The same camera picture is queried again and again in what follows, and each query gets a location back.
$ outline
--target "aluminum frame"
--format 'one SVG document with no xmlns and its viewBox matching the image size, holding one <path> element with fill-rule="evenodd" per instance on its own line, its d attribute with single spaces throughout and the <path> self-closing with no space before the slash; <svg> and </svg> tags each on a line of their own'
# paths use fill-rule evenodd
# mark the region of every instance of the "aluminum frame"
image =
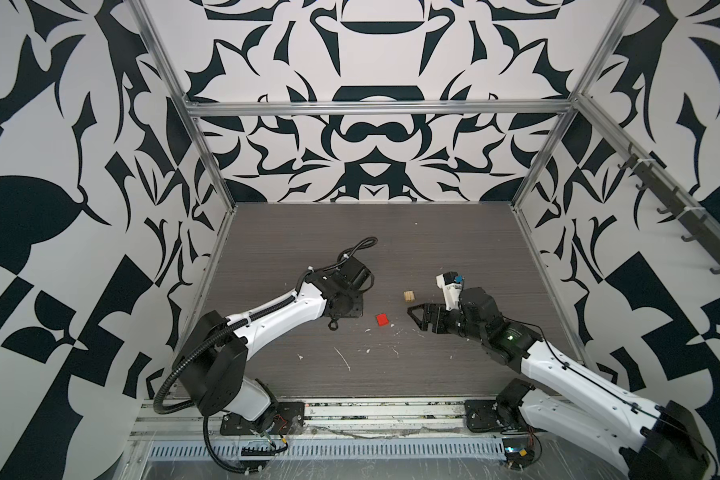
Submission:
<svg viewBox="0 0 720 480">
<path fill-rule="evenodd" d="M 616 46 L 621 42 L 624 36 L 624 30 L 632 19 L 632 15 L 635 10 L 637 10 L 637 7 L 642 4 L 643 0 L 622 0 L 621 4 L 616 7 L 616 12 L 611 18 L 603 37 L 600 38 L 594 53 L 592 53 L 592 57 L 584 68 L 584 72 L 581 74 L 579 81 L 576 82 L 574 89 L 570 92 L 568 99 L 571 101 L 571 104 L 575 103 L 576 98 L 583 92 L 589 91 L 598 79 L 605 62 L 608 61 L 608 58 L 610 58 L 614 50 L 616 50 Z M 566 112 L 566 115 L 557 119 L 557 123 L 552 127 L 552 130 L 550 130 L 547 140 L 541 146 L 539 153 L 536 155 L 536 158 L 528 170 L 528 174 L 523 178 L 520 188 L 518 188 L 517 193 L 515 193 L 512 199 L 513 206 L 517 208 L 522 206 L 522 203 L 536 185 L 541 172 L 547 167 L 547 163 L 549 163 L 550 158 L 552 158 L 554 149 L 563 139 L 563 136 L 565 136 L 568 127 L 570 127 L 570 123 L 575 117 L 576 112 L 569 110 Z"/>
<path fill-rule="evenodd" d="M 547 289 L 547 293 L 550 296 L 550 300 L 552 302 L 552 305 L 554 306 L 555 312 L 557 312 L 557 317 L 563 324 L 563 331 L 565 332 L 565 335 L 568 339 L 568 343 L 570 343 L 571 348 L 574 349 L 577 359 L 582 361 L 586 368 L 592 370 L 593 372 L 596 372 L 597 365 L 589 357 L 589 355 L 587 355 L 586 349 L 584 347 L 584 342 L 582 342 L 581 338 L 576 334 L 575 327 L 578 319 L 576 319 L 575 322 L 574 319 L 568 315 L 566 309 L 563 308 L 563 305 L 560 302 L 560 294 L 557 292 L 557 289 L 555 288 L 554 283 L 552 282 L 552 279 L 547 272 L 546 265 L 541 259 L 541 254 L 539 254 L 538 248 L 536 248 L 536 245 L 534 244 L 534 239 L 531 236 L 530 227 L 528 226 L 528 221 L 525 219 L 525 215 L 522 211 L 515 208 L 512 209 L 512 213 L 514 214 L 515 220 L 518 222 L 518 226 L 520 227 L 520 233 L 523 235 L 523 240 L 525 240 L 525 243 L 528 246 L 528 250 L 530 251 L 530 255 L 534 259 L 534 264 L 539 271 L 539 274 L 541 276 L 541 283 L 543 283 L 544 288 Z"/>
<path fill-rule="evenodd" d="M 637 142 L 619 124 L 608 115 L 601 106 L 585 94 L 578 94 L 574 99 L 574 108 L 579 111 L 598 133 L 603 135 L 608 144 L 621 155 L 624 160 L 636 154 L 638 158 L 650 158 Z"/>
<path fill-rule="evenodd" d="M 305 102 L 188 102 L 192 117 L 245 117 L 260 115 L 352 114 L 485 114 L 560 113 L 570 108 L 566 99 L 542 100 L 422 100 L 422 101 L 305 101 Z"/>
<path fill-rule="evenodd" d="M 186 110 L 184 91 L 179 79 L 176 77 L 176 71 L 173 69 L 173 65 L 168 58 L 168 53 L 166 53 L 160 36 L 157 33 L 149 9 L 146 7 L 144 0 L 126 0 L 126 3 L 129 5 L 131 14 L 133 14 L 134 20 L 139 27 L 141 40 L 144 42 L 146 50 L 152 55 L 155 68 L 160 74 L 160 78 L 166 84 L 168 94 L 179 113 L 181 123 L 184 125 L 184 129 L 196 146 L 202 164 L 205 166 L 206 171 L 208 171 L 213 187 L 216 188 L 216 191 L 222 198 L 226 210 L 231 212 L 235 206 L 235 200 L 226 187 L 226 182 L 221 175 L 216 157 L 213 156 L 213 152 L 211 152 L 211 149 L 208 147 L 205 136 L 197 126 L 197 120 L 192 118 Z"/>
<path fill-rule="evenodd" d="M 541 145 L 541 149 L 539 149 L 536 157 L 531 161 L 528 173 L 523 177 L 523 181 L 520 182 L 520 186 L 512 198 L 512 206 L 520 208 L 523 201 L 528 197 L 528 194 L 533 191 L 536 182 L 541 176 L 541 172 L 547 168 L 554 149 L 557 148 L 557 145 L 562 141 L 563 136 L 565 136 L 568 131 L 570 124 L 573 123 L 574 118 L 576 118 L 576 110 L 574 110 L 573 106 L 566 110 L 564 114 L 558 115 L 557 121 Z"/>
</svg>

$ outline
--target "black cable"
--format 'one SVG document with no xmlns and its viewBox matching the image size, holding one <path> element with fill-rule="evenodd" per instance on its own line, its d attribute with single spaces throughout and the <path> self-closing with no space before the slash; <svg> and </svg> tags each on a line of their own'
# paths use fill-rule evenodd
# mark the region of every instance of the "black cable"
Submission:
<svg viewBox="0 0 720 480">
<path fill-rule="evenodd" d="M 365 293 L 365 292 L 369 291 L 371 288 L 373 288 L 373 283 L 376 281 L 376 275 L 374 275 L 373 272 L 370 272 L 370 274 L 371 274 L 371 284 L 368 285 L 368 288 L 359 290 L 360 293 Z"/>
<path fill-rule="evenodd" d="M 673 424 L 673 423 L 671 423 L 671 422 L 668 422 L 667 420 L 664 420 L 664 419 L 662 419 L 662 418 L 659 418 L 659 417 L 653 415 L 652 413 L 646 412 L 646 411 L 643 410 L 639 405 L 637 405 L 636 402 L 634 402 L 634 403 L 628 402 L 628 401 L 625 400 L 624 398 L 621 398 L 621 397 L 618 396 L 617 394 L 613 393 L 611 390 L 603 387 L 601 384 L 597 383 L 595 380 L 589 378 L 589 377 L 586 376 L 585 374 L 583 374 L 583 373 L 581 373 L 581 372 L 578 372 L 577 370 L 574 370 L 573 368 L 571 368 L 571 366 L 570 366 L 569 363 L 563 362 L 562 360 L 560 360 L 559 358 L 557 358 L 557 355 L 555 355 L 554 350 L 552 350 L 552 345 L 550 345 L 549 341 L 547 340 L 547 336 L 544 334 L 544 329 L 542 329 L 540 326 L 536 325 L 535 323 L 521 322 L 521 321 L 519 321 L 519 320 L 512 320 L 512 319 L 509 318 L 508 316 L 504 316 L 504 315 L 502 315 L 502 316 L 504 317 L 505 320 L 508 320 L 508 321 L 510 321 L 510 322 L 522 323 L 523 325 L 528 325 L 528 326 L 532 326 L 532 327 L 538 328 L 539 332 L 541 333 L 541 337 L 542 337 L 542 339 L 544 340 L 544 343 L 547 344 L 547 348 L 549 349 L 550 353 L 552 354 L 552 356 L 554 357 L 554 359 L 557 360 L 557 361 L 563 366 L 563 369 L 564 369 L 564 370 L 571 370 L 573 373 L 576 373 L 576 374 L 577 374 L 578 376 L 580 376 L 581 378 L 583 378 L 583 379 L 587 380 L 588 382 L 592 383 L 593 385 L 595 385 L 597 388 L 603 390 L 603 391 L 604 391 L 605 393 L 607 393 L 608 395 L 616 398 L 617 400 L 619 400 L 620 402 L 622 402 L 624 405 L 628 405 L 628 406 L 630 406 L 630 408 L 634 409 L 635 411 L 641 412 L 641 413 L 643 413 L 643 414 L 645 414 L 645 415 L 648 415 L 649 417 L 654 418 L 654 419 L 657 420 L 658 422 L 662 422 L 662 423 L 667 424 L 668 426 L 671 426 L 672 428 L 674 428 L 674 429 L 677 430 L 678 432 L 681 432 L 683 435 L 687 435 L 688 438 L 690 438 L 690 439 L 693 440 L 694 442 L 696 442 L 696 443 L 698 443 L 699 445 L 701 445 L 701 447 L 704 448 L 704 449 L 710 454 L 710 456 L 712 457 L 712 460 L 713 460 L 714 463 L 715 463 L 715 473 L 712 474 L 712 476 L 713 476 L 713 477 L 717 476 L 718 472 L 720 471 L 720 464 L 718 464 L 717 458 L 715 458 L 714 454 L 712 454 L 712 451 L 711 451 L 706 445 L 704 445 L 704 442 L 702 442 L 701 439 L 696 438 L 695 436 L 692 436 L 690 433 L 688 433 L 688 431 L 683 430 L 681 427 L 678 427 L 677 425 L 675 425 L 675 424 Z M 670 414 L 668 414 L 668 413 L 666 413 L 666 412 L 664 412 L 664 413 L 666 414 L 666 416 L 672 418 L 672 420 L 674 420 L 675 422 L 678 422 L 679 424 L 682 424 L 682 422 L 681 422 L 680 420 L 678 420 L 677 418 L 672 417 L 672 415 L 670 415 Z"/>
<path fill-rule="evenodd" d="M 375 236 L 366 236 L 364 239 L 360 240 L 355 246 L 351 246 L 345 250 L 342 250 L 342 252 L 338 255 L 336 258 L 336 263 L 331 264 L 328 266 L 324 266 L 323 268 L 317 268 L 315 270 L 306 270 L 303 274 L 300 275 L 298 278 L 298 281 L 296 282 L 296 294 L 298 295 L 302 291 L 302 285 L 304 284 L 304 280 L 307 278 L 308 274 L 311 274 L 312 272 L 330 272 L 331 270 L 335 270 L 339 268 L 341 265 L 343 265 L 347 260 L 349 260 L 349 257 L 354 256 L 355 253 L 357 253 L 358 250 L 364 250 L 366 248 L 371 248 L 375 244 L 378 243 L 378 238 Z M 370 290 L 371 287 L 364 290 L 364 292 L 367 292 Z"/>
<path fill-rule="evenodd" d="M 258 312 L 255 312 L 251 314 L 250 321 L 254 321 L 256 319 L 259 319 L 263 317 L 264 315 L 269 315 L 269 313 L 276 312 L 283 308 L 284 306 L 288 305 L 289 303 L 292 303 L 294 300 L 296 300 L 295 297 L 289 296 L 287 299 L 278 302 L 275 305 L 268 306 L 265 309 L 262 309 Z M 234 332 L 235 330 L 239 329 L 240 327 L 243 327 L 245 325 L 248 325 L 248 319 L 242 319 L 238 320 L 237 322 L 234 322 L 231 325 L 225 326 L 221 330 L 219 330 L 216 333 L 213 333 L 211 336 L 209 336 L 204 342 L 198 345 L 197 348 L 195 348 L 192 353 L 187 355 L 184 360 L 182 360 L 179 365 L 176 366 L 175 369 L 166 377 L 165 381 L 163 382 L 163 385 L 160 386 L 160 389 L 157 390 L 157 393 L 155 394 L 154 401 L 152 403 L 152 408 L 154 409 L 155 413 L 158 413 L 160 415 L 166 415 L 168 413 L 174 413 L 178 412 L 179 410 L 183 410 L 184 408 L 189 408 L 191 406 L 194 406 L 194 402 L 192 400 L 187 400 L 186 402 L 177 403 L 174 406 L 166 407 L 163 405 L 163 400 L 165 400 L 166 395 L 168 395 L 168 390 L 170 390 L 173 383 L 176 382 L 177 379 L 181 376 L 181 374 L 186 370 L 186 368 L 191 364 L 198 356 L 200 356 L 204 351 L 208 350 L 209 348 L 212 348 L 216 342 L 225 336 L 229 335 L 230 333 Z"/>
<path fill-rule="evenodd" d="M 534 456 L 534 459 L 531 460 L 530 463 L 528 464 L 528 466 L 532 466 L 533 464 L 538 462 L 539 459 L 541 459 L 541 453 L 544 451 L 544 449 L 541 447 L 541 440 L 539 440 L 539 438 L 536 436 L 536 434 L 533 432 L 528 432 L 528 433 L 531 434 L 534 438 L 536 438 L 536 443 L 539 445 L 539 455 Z"/>
<path fill-rule="evenodd" d="M 208 435 L 208 417 L 202 418 L 202 441 L 206 444 L 206 450 L 208 450 L 208 455 L 211 456 L 211 460 L 213 460 L 213 463 L 217 464 L 224 470 L 227 470 L 231 473 L 246 473 L 247 468 L 230 465 L 229 463 L 221 460 L 221 458 L 216 454 L 216 452 L 213 451 L 213 447 L 211 446 L 211 438 Z M 249 470 L 249 473 L 259 473 L 259 470 Z"/>
</svg>

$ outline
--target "patterned wall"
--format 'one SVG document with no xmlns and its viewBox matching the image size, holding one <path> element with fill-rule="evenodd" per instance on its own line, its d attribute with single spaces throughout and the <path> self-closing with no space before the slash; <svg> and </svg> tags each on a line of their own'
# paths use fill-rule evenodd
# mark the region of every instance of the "patterned wall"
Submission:
<svg viewBox="0 0 720 480">
<path fill-rule="evenodd" d="M 720 222 L 720 0 L 646 0 L 595 100 Z"/>
<path fill-rule="evenodd" d="M 192 101 L 566 98 L 617 0 L 148 0 Z M 552 114 L 206 118 L 238 201 L 510 200 Z"/>
<path fill-rule="evenodd" d="M 0 1 L 0 478 L 108 478 L 225 211 L 120 0 Z"/>
<path fill-rule="evenodd" d="M 149 0 L 195 101 L 567 96 L 617 0 Z"/>
<path fill-rule="evenodd" d="M 204 118 L 237 201 L 511 200 L 554 114 Z"/>
<path fill-rule="evenodd" d="M 720 221 L 720 0 L 646 0 L 594 93 Z M 579 116 L 522 210 L 591 363 L 694 410 L 720 460 L 717 264 L 622 162 Z"/>
</svg>

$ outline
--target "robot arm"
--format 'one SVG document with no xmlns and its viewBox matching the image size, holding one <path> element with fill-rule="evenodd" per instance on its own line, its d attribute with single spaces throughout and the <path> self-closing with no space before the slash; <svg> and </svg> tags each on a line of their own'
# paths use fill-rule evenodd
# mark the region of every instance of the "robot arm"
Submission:
<svg viewBox="0 0 720 480">
<path fill-rule="evenodd" d="M 375 245 L 375 237 L 346 249 L 337 262 L 305 272 L 297 288 L 247 312 L 221 317 L 218 312 L 203 315 L 182 346 L 173 371 L 155 395 L 154 409 L 171 413 L 163 399 L 178 379 L 191 402 L 203 417 L 221 410 L 237 414 L 246 430 L 265 432 L 274 419 L 277 400 L 262 383 L 245 377 L 246 362 L 261 348 L 283 333 L 320 317 L 330 317 L 328 328 L 336 330 L 337 320 L 358 318 L 363 312 L 362 290 L 371 271 L 354 257 L 357 250 Z"/>
<path fill-rule="evenodd" d="M 542 428 L 589 450 L 630 478 L 697 479 L 709 465 L 692 414 L 627 392 L 579 365 L 528 324 L 510 320 L 482 288 L 463 288 L 455 272 L 437 278 L 445 304 L 408 309 L 420 330 L 480 342 L 492 360 L 565 396 L 559 402 L 515 379 L 497 396 L 496 421 L 507 428 Z M 454 294 L 458 293 L 458 304 Z M 422 316 L 414 314 L 422 310 Z"/>
</svg>

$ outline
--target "wooden table surface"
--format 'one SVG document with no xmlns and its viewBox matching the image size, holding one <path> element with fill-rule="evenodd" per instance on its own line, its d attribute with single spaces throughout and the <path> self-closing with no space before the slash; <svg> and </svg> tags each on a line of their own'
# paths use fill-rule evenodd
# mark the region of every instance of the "wooden table surface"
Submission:
<svg viewBox="0 0 720 480">
<path fill-rule="evenodd" d="M 454 270 L 482 286 L 503 314 L 540 325 L 569 356 L 573 350 L 528 246 L 503 203 L 240 204 L 203 312 L 249 310 L 292 289 L 366 236 L 378 244 L 356 257 L 376 277 L 365 314 L 301 325 L 260 350 L 246 366 L 277 396 L 494 395 L 519 376 L 492 362 L 479 342 L 421 332 L 406 309 L 443 302 L 434 278 Z M 389 325 L 374 318 L 386 313 Z"/>
</svg>

